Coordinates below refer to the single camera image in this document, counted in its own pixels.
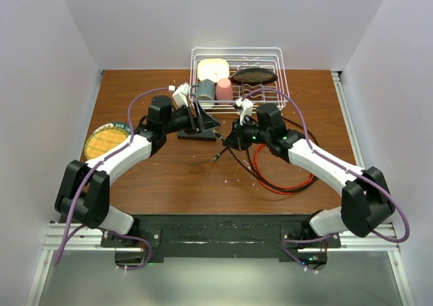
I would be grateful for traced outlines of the black network switch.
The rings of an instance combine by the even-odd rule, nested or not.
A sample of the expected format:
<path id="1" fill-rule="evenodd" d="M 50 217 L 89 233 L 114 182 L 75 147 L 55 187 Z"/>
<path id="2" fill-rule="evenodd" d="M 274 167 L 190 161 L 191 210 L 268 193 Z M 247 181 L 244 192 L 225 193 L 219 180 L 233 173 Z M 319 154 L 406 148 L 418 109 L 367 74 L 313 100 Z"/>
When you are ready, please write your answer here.
<path id="1" fill-rule="evenodd" d="M 216 141 L 216 135 L 212 131 L 186 133 L 184 131 L 177 132 L 178 139 L 190 139 L 198 141 Z"/>

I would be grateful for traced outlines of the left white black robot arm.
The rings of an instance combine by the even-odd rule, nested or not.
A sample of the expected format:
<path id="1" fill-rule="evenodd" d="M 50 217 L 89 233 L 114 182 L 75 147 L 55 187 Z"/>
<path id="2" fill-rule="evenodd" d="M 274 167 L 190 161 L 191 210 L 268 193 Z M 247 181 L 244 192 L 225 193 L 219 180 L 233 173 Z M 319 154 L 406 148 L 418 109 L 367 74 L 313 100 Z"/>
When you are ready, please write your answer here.
<path id="1" fill-rule="evenodd" d="M 55 201 L 56 211 L 68 222 L 116 232 L 124 246 L 136 245 L 140 230 L 130 214 L 110 204 L 111 185 L 137 163 L 157 153 L 168 134 L 202 133 L 220 125 L 197 102 L 174 109 L 168 96 L 154 97 L 143 123 L 121 144 L 87 162 L 73 160 L 67 165 Z"/>

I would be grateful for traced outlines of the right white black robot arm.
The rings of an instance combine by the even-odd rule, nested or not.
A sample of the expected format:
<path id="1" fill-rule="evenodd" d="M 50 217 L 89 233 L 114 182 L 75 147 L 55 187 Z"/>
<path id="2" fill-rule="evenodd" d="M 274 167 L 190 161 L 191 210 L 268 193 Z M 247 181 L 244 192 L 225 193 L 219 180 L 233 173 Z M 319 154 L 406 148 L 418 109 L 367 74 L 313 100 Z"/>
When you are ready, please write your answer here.
<path id="1" fill-rule="evenodd" d="M 274 104 L 263 104 L 253 120 L 252 102 L 238 99 L 234 108 L 239 118 L 233 122 L 224 145 L 247 150 L 252 144 L 263 144 L 287 163 L 312 173 L 341 197 L 341 205 L 315 213 L 301 231 L 302 241 L 316 247 L 328 234 L 350 231 L 365 237 L 391 216 L 395 207 L 383 173 L 375 168 L 351 165 L 315 145 L 296 130 L 287 129 L 280 110 Z"/>

